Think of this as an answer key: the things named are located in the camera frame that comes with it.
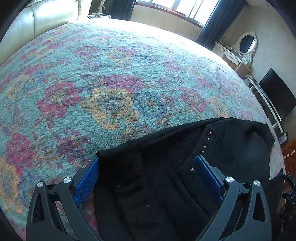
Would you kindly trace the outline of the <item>black studded pants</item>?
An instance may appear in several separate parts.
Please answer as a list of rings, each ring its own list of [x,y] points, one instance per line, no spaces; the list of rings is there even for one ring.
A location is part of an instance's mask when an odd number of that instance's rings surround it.
[[[197,175],[202,155],[224,175],[258,180],[276,223],[283,180],[270,177],[269,126],[212,118],[152,133],[99,151],[94,206],[103,240],[195,240],[218,209]]]

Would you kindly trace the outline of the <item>wooden cabinet right side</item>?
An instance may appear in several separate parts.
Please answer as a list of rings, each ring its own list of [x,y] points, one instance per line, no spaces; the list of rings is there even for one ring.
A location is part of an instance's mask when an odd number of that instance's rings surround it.
[[[283,160],[285,164],[285,170],[290,173],[293,178],[296,176],[296,140],[291,140],[287,145],[285,145],[281,151],[283,155]]]

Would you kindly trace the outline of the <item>white tv stand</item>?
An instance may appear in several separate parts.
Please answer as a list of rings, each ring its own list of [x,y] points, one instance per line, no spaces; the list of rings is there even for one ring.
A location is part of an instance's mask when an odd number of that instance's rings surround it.
[[[245,83],[248,85],[259,103],[262,105],[262,108],[269,118],[269,121],[271,122],[272,127],[276,133],[278,142],[283,145],[288,140],[288,137],[282,126],[282,119],[275,106],[273,105],[267,94],[264,92],[262,87],[251,75],[245,75]]]

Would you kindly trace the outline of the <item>black flat television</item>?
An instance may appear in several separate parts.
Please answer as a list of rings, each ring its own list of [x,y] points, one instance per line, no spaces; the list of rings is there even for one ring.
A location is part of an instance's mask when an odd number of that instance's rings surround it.
[[[272,68],[259,82],[259,86],[270,99],[282,120],[295,108],[295,96]]]

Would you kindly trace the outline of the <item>floral bedspread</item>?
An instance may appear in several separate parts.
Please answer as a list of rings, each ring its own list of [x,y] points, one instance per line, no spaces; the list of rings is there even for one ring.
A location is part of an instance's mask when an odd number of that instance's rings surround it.
[[[219,56],[180,35],[121,20],[43,33],[1,66],[1,209],[25,240],[39,181],[59,182],[109,149],[209,118],[269,123]]]

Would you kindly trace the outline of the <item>cream dressing table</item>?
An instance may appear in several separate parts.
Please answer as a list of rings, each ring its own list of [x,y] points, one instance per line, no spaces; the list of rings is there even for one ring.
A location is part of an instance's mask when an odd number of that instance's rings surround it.
[[[251,64],[229,46],[216,42],[212,52],[221,57],[241,79],[244,80],[250,74]]]

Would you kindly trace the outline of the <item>white oval vanity mirror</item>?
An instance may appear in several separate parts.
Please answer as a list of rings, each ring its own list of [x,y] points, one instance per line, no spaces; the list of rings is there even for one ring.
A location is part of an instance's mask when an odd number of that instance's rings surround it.
[[[253,55],[256,52],[258,39],[255,32],[246,32],[231,46],[241,57],[245,65],[251,65]]]

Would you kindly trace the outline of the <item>cream tufted leather headboard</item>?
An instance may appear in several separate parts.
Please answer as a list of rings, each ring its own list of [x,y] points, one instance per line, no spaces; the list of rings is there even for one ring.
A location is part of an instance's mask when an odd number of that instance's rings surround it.
[[[1,65],[41,34],[88,16],[92,1],[30,1],[17,15],[1,40]]]

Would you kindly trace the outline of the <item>right dark blue curtain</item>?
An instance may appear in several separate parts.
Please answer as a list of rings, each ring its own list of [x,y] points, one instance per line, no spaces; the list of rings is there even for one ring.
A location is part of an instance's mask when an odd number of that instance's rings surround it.
[[[220,40],[246,5],[244,0],[218,1],[195,42],[212,51],[215,42]]]

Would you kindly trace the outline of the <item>dark blue curtain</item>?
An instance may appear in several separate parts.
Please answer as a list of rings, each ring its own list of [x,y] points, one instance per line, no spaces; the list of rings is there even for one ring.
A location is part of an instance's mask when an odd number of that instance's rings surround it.
[[[246,5],[244,0],[218,1],[195,42],[212,51],[215,42],[220,40]]]
[[[111,5],[110,15],[113,19],[129,21],[136,0],[114,0]]]

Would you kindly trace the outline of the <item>left dark blue curtain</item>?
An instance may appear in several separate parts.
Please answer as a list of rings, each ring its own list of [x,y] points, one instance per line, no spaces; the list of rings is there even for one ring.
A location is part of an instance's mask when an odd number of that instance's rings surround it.
[[[110,15],[113,19],[129,21],[136,0],[114,0],[111,5]]]

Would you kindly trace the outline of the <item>window with red frame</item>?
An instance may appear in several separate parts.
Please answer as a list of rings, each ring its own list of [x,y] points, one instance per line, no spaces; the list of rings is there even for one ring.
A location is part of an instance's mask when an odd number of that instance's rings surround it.
[[[203,28],[219,1],[208,0],[175,0],[175,1],[135,1],[136,6],[142,6],[147,9],[153,9],[158,13],[150,18],[159,23],[163,22],[160,13],[176,17],[191,23],[199,28]]]

